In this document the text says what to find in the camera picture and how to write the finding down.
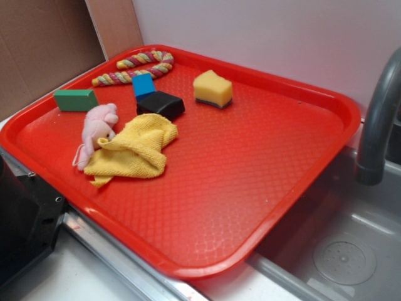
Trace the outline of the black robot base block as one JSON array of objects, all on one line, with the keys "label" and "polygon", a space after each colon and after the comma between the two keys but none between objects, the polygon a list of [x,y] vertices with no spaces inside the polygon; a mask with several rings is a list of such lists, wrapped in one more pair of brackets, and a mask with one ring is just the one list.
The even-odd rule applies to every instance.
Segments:
[{"label": "black robot base block", "polygon": [[1,288],[53,252],[66,207],[42,177],[16,176],[1,159]]}]

